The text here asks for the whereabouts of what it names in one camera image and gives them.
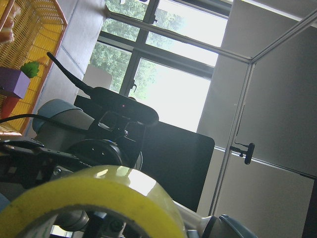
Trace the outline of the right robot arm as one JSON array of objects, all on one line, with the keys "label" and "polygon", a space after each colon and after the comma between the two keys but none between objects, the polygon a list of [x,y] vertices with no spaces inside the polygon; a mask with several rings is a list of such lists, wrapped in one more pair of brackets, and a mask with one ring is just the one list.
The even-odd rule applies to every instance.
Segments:
[{"label": "right robot arm", "polygon": [[214,140],[134,103],[89,116],[62,100],[31,115],[35,138],[0,138],[3,238],[252,238],[228,215],[200,216]]}]

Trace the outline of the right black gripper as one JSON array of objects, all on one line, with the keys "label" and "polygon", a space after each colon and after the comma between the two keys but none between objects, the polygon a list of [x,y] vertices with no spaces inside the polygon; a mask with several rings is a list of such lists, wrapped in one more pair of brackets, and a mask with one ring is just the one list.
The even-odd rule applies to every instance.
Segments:
[{"label": "right black gripper", "polygon": [[58,169],[68,173],[99,165],[133,168],[141,151],[124,152],[105,139],[85,139],[65,151],[47,148],[33,138],[2,138],[0,140],[0,180],[33,188],[51,180]]}]

